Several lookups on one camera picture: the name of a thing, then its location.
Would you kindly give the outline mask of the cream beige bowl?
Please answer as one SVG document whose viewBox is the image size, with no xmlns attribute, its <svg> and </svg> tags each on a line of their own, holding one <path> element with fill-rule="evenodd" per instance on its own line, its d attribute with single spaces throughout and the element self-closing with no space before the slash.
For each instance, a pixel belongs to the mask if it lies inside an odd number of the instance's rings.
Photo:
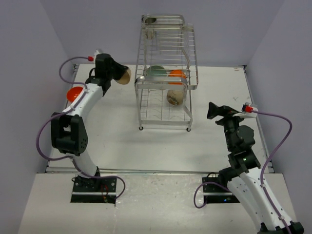
<svg viewBox="0 0 312 234">
<path fill-rule="evenodd" d="M 119 80 L 117 80 L 117 83 L 121 85 L 126 85 L 131 80 L 131 70 L 128 68 L 125 73 L 121 76 Z"/>
</svg>

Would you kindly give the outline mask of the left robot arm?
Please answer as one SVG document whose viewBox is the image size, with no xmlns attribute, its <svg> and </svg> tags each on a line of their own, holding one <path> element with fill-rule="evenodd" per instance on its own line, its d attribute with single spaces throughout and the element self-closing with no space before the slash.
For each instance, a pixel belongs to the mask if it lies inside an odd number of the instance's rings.
<svg viewBox="0 0 312 234">
<path fill-rule="evenodd" d="M 104 97 L 111 82 L 127 84 L 130 80 L 129 68 L 116 62 L 111 55 L 96 53 L 86 58 L 95 65 L 85 82 L 72 82 L 79 88 L 70 106 L 60 113 L 53 113 L 51 119 L 52 147 L 67 155 L 78 171 L 77 182 L 83 182 L 91 192 L 101 187 L 99 168 L 91 160 L 88 152 L 88 135 L 84 124 L 89 112 Z"/>
</svg>

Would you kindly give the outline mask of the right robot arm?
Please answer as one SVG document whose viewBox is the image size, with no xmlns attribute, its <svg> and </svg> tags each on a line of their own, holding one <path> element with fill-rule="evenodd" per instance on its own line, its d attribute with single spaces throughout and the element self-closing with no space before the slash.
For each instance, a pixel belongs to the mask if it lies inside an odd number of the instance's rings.
<svg viewBox="0 0 312 234">
<path fill-rule="evenodd" d="M 220 116 L 216 124 L 224 129 L 230 166 L 218 173 L 220 190 L 230 191 L 242 204 L 260 234 L 302 234 L 304 228 L 294 221 L 272 192 L 252 147 L 254 130 L 241 122 L 255 118 L 257 108 L 245 103 L 241 111 L 209 102 L 207 119 Z"/>
</svg>

